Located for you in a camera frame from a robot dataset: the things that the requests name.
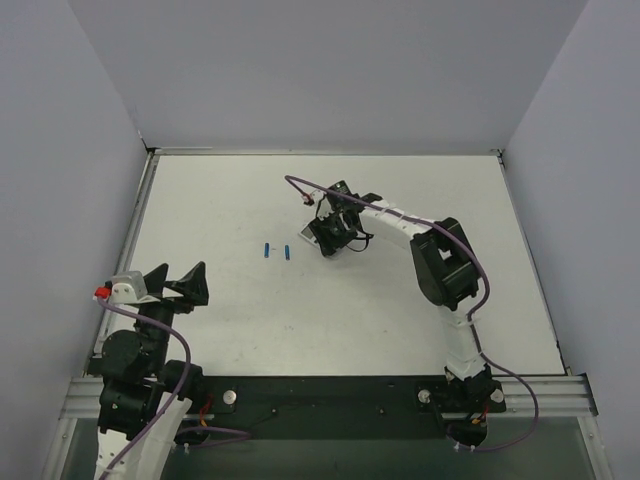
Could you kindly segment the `white remote control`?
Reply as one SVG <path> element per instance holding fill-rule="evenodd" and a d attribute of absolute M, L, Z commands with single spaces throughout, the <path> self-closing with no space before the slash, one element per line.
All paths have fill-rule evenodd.
<path fill-rule="evenodd" d="M 313 245 L 314 247 L 320 250 L 319 245 L 313 234 L 313 224 L 306 225 L 300 232 L 300 236 L 306 241 L 308 241 L 311 245 Z"/>

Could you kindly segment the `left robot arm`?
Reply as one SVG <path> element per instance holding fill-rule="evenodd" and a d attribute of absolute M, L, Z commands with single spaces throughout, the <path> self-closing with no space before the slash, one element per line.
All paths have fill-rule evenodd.
<path fill-rule="evenodd" d="M 170 280 L 161 264 L 147 274 L 126 271 L 95 291 L 107 311 L 133 319 L 130 330 L 104 340 L 92 372 L 103 380 L 99 397 L 97 479 L 158 479 L 175 445 L 183 417 L 204 402 L 203 371 L 192 361 L 167 357 L 179 314 L 209 302 L 206 265 L 198 262 Z"/>

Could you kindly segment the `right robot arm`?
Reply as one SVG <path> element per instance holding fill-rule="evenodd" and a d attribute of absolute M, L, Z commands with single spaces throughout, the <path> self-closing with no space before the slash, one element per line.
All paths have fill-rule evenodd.
<path fill-rule="evenodd" d="M 375 238 L 411 254 L 419 290 L 438 308 L 444 332 L 445 404 L 483 415 L 502 411 L 504 394 L 482 358 L 473 322 L 458 311 L 464 300 L 476 297 L 481 278 L 459 222 L 416 219 L 392 208 L 377 194 L 352 201 L 316 190 L 307 203 L 316 211 L 301 234 L 326 258 L 352 249 L 356 241 L 368 246 Z"/>

